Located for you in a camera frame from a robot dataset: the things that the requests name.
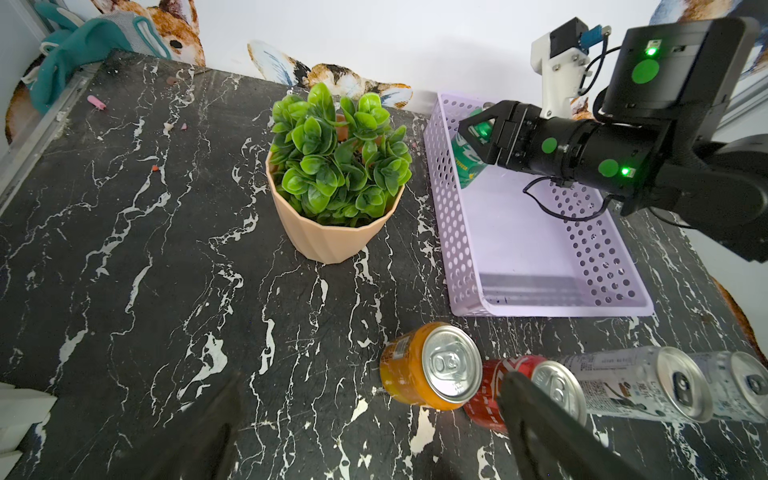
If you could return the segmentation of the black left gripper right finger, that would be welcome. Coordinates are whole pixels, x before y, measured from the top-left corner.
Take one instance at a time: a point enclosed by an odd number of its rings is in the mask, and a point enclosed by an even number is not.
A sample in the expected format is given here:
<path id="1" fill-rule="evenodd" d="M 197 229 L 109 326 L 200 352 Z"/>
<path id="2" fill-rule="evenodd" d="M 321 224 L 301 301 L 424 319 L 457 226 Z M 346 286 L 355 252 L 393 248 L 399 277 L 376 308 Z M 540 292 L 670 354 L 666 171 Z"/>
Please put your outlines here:
<path id="1" fill-rule="evenodd" d="M 583 426 L 559 408 L 544 403 L 503 410 L 508 437 L 520 477 L 543 479 L 535 439 L 572 479 L 640 479 L 642 475 L 602 446 Z"/>

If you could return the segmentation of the teal cloth glove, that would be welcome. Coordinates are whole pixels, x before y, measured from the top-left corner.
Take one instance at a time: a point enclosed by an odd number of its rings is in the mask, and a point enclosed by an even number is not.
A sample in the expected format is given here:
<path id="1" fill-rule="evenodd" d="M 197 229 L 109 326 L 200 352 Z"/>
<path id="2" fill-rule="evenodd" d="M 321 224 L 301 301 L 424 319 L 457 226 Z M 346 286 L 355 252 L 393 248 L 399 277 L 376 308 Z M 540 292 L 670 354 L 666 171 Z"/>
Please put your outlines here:
<path id="1" fill-rule="evenodd" d="M 33 107 L 41 114 L 52 107 L 80 67 L 105 60 L 113 50 L 171 58 L 151 20 L 137 13 L 117 10 L 84 21 L 47 1 L 34 8 L 59 26 L 40 45 L 42 63 L 22 78 Z"/>

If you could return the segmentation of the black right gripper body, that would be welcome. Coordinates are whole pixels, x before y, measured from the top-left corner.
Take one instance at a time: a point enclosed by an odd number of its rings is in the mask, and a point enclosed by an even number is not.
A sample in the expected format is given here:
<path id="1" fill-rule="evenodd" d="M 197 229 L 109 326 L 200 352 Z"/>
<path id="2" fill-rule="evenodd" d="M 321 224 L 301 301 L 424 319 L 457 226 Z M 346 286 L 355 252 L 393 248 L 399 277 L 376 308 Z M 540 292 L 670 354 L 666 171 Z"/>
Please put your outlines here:
<path id="1" fill-rule="evenodd" d="M 595 120 L 544 119 L 541 109 L 505 100 L 494 105 L 494 164 L 630 198 L 641 188 L 658 134 Z"/>

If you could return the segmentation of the purple plastic basket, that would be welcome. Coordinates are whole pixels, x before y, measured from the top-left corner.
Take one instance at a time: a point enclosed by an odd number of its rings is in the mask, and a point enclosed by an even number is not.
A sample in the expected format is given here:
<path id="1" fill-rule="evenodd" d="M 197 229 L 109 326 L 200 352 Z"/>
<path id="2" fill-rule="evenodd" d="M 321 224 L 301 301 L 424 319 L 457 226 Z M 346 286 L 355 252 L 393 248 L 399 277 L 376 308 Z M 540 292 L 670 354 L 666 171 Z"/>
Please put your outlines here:
<path id="1" fill-rule="evenodd" d="M 424 131 L 452 312 L 483 317 L 629 317 L 654 311 L 632 256 L 609 214 L 579 218 L 602 201 L 592 188 L 551 183 L 523 188 L 532 176 L 488 167 L 459 183 L 451 142 L 460 120 L 482 101 L 440 93 Z"/>

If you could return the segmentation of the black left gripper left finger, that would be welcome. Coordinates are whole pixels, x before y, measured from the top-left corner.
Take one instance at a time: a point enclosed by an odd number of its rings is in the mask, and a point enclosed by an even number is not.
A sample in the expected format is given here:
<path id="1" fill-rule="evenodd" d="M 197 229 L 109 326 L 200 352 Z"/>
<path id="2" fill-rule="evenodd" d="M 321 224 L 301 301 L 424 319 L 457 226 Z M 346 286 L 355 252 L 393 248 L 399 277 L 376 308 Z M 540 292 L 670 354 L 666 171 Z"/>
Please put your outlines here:
<path id="1" fill-rule="evenodd" d="M 182 412 L 128 456 L 130 479 L 227 479 L 243 420 L 241 376 Z"/>

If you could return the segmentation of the potted green plant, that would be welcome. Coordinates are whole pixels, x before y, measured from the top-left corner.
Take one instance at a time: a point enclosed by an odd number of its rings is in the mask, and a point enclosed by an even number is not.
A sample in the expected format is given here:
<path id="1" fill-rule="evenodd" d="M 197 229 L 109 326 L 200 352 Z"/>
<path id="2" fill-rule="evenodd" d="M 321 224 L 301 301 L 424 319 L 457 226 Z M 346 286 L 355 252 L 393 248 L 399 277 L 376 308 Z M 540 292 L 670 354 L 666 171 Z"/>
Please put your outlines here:
<path id="1" fill-rule="evenodd" d="M 339 264 L 394 214 L 412 176 L 407 128 L 393 127 L 381 94 L 335 100 L 313 86 L 272 107 L 267 178 L 280 221 L 304 257 Z"/>

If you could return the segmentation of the red cola can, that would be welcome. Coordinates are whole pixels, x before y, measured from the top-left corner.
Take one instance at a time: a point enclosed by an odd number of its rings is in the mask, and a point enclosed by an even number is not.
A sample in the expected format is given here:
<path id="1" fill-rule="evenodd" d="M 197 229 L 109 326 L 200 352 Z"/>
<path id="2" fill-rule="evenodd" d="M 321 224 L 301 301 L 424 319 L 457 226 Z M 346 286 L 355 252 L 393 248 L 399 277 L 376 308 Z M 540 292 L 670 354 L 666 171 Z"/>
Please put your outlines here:
<path id="1" fill-rule="evenodd" d="M 586 424 L 586 397 L 575 375 L 563 364 L 538 355 L 485 360 L 480 387 L 464 411 L 476 425 L 506 435 L 505 408 L 541 403 Z"/>

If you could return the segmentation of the white energy drink can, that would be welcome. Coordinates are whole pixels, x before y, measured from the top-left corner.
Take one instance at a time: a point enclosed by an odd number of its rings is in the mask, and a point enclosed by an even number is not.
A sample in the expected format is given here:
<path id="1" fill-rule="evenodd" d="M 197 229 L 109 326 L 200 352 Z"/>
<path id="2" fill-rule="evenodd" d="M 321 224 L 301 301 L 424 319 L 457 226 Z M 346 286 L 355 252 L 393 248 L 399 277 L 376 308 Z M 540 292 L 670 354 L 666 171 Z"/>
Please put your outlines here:
<path id="1" fill-rule="evenodd" d="M 709 384 L 695 361 L 674 347 L 637 347 L 561 356 L 590 414 L 671 423 L 707 423 Z"/>

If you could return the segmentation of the green soda can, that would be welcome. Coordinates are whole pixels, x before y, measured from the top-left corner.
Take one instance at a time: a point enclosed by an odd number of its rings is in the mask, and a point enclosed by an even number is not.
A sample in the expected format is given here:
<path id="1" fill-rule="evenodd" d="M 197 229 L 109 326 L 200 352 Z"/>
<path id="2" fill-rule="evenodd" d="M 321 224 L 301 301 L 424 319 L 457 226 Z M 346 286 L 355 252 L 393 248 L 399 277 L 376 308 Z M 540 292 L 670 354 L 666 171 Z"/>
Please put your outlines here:
<path id="1" fill-rule="evenodd" d="M 481 144 L 486 144 L 490 140 L 492 130 L 493 122 L 482 122 L 469 128 L 471 136 Z M 457 133 L 452 140 L 452 150 L 459 184 L 464 189 L 483 172 L 487 164 L 460 133 Z"/>

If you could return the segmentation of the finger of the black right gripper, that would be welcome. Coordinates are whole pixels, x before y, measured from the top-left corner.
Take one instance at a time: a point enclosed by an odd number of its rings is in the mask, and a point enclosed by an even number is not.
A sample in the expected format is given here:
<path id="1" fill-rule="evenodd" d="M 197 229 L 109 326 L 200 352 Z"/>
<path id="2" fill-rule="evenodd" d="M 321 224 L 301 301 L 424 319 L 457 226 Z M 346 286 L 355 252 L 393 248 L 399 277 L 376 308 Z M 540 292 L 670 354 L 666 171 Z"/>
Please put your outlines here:
<path id="1" fill-rule="evenodd" d="M 463 157 L 470 165 L 512 165 L 513 102 L 484 107 L 459 123 Z"/>

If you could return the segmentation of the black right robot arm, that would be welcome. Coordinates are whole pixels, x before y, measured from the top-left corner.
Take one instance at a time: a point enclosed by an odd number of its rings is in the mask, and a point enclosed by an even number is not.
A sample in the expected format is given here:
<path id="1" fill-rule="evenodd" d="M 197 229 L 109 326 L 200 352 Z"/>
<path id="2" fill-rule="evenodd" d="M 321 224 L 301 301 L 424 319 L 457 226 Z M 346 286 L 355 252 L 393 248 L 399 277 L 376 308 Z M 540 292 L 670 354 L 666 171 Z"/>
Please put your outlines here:
<path id="1" fill-rule="evenodd" d="M 603 191 L 622 214 L 678 215 L 748 261 L 767 259 L 767 139 L 714 140 L 760 31 L 724 17 L 631 29 L 590 120 L 505 100 L 463 119 L 480 160 Z"/>

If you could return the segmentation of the orange soda can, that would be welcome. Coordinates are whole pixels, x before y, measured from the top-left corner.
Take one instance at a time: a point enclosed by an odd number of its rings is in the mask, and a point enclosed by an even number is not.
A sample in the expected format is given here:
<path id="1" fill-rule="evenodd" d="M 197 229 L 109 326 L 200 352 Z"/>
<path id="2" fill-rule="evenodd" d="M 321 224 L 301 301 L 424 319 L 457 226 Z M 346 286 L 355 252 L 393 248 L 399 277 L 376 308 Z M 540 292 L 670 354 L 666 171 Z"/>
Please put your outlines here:
<path id="1" fill-rule="evenodd" d="M 478 392 L 482 358 L 463 330 L 432 322 L 389 343 L 379 372 L 384 389 L 398 402 L 451 411 Z"/>

